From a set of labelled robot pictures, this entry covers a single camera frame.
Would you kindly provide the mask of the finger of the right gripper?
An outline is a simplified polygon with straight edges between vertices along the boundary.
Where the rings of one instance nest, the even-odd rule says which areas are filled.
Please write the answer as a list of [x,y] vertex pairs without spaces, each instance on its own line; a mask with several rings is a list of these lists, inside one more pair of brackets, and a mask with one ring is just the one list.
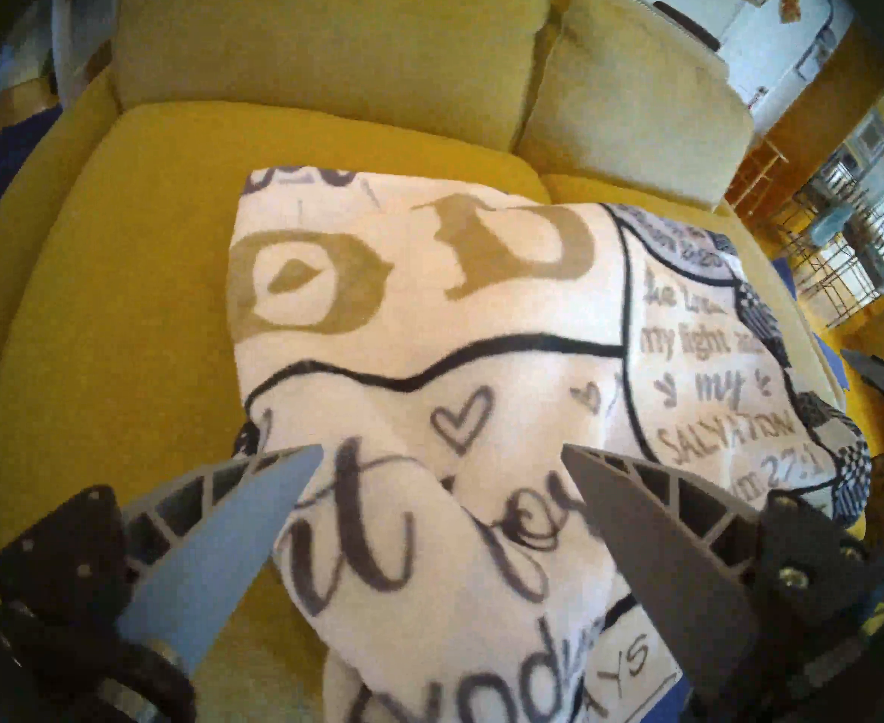
[[876,356],[868,356],[853,349],[842,349],[841,356],[846,363],[866,382],[872,384],[884,395],[884,361]]

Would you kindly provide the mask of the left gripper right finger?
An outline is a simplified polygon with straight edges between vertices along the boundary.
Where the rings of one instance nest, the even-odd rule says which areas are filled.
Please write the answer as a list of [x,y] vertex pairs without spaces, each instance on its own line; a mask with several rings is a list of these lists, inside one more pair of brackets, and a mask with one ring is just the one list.
[[583,515],[692,692],[681,718],[884,718],[884,586],[871,551],[801,494],[757,510],[706,479],[561,451]]

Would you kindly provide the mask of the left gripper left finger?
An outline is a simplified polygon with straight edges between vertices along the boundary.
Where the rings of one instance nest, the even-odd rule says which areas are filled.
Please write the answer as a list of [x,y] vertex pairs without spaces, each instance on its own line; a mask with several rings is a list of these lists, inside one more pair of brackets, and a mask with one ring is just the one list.
[[203,465],[120,507],[94,485],[0,549],[0,699],[195,699],[191,674],[319,467]]

